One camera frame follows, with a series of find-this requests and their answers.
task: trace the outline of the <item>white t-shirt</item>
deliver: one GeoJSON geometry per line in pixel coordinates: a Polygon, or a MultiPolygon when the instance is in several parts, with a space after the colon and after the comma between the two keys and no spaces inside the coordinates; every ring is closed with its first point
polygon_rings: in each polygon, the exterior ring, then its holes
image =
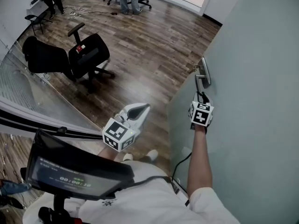
{"type": "MultiPolygon", "coordinates": [[[[134,181],[151,176],[166,176],[154,165],[126,161],[134,172],[134,181]]],[[[45,193],[24,213],[23,224],[39,224],[41,207],[53,209],[54,196],[45,193]]],[[[190,208],[176,196],[163,179],[155,179],[141,186],[115,193],[114,200],[85,201],[66,199],[64,208],[71,217],[79,217],[90,224],[238,224],[223,206],[212,188],[196,190],[190,197],[190,208]]]]}

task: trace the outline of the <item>black pants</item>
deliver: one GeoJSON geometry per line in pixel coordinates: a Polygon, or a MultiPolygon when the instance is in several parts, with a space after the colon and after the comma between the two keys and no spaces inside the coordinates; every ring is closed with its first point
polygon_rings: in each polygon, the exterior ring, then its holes
{"type": "Polygon", "coordinates": [[[52,1],[57,5],[57,7],[60,11],[63,11],[64,7],[62,6],[61,0],[44,0],[45,4],[47,4],[47,6],[49,7],[49,9],[51,11],[51,14],[55,13],[55,8],[54,8],[52,1]]]}

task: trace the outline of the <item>monitor screen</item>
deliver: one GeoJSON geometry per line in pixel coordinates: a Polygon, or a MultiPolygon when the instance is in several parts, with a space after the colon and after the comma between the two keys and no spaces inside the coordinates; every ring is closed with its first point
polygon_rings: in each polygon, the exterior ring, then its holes
{"type": "Polygon", "coordinates": [[[118,180],[70,170],[40,156],[37,157],[31,178],[59,189],[92,196],[100,196],[120,183],[118,180]]]}

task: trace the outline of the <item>door handle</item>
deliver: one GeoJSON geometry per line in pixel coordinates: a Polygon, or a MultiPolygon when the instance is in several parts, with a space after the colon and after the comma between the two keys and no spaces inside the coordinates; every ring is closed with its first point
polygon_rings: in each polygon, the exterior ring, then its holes
{"type": "Polygon", "coordinates": [[[207,87],[209,87],[211,85],[211,77],[210,77],[210,73],[209,70],[207,68],[206,65],[206,60],[204,57],[201,58],[200,62],[198,63],[198,65],[196,65],[193,69],[193,72],[195,72],[199,67],[202,67],[204,69],[204,74],[200,74],[200,75],[195,75],[195,83],[196,83],[196,89],[197,91],[200,91],[200,86],[198,83],[198,80],[201,79],[202,81],[202,85],[203,87],[206,89],[207,87]]]}
{"type": "Polygon", "coordinates": [[[206,65],[206,60],[204,57],[201,58],[199,62],[199,66],[201,66],[204,69],[204,74],[195,75],[196,79],[201,79],[203,87],[206,89],[211,85],[211,77],[209,73],[209,69],[206,65]]]}

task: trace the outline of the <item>wrist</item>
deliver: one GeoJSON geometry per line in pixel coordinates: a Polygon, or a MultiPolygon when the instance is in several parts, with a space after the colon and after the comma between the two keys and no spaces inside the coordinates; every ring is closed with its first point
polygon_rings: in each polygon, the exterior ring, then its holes
{"type": "Polygon", "coordinates": [[[195,124],[195,132],[203,132],[204,134],[206,134],[205,127],[197,124],[195,124]]]}

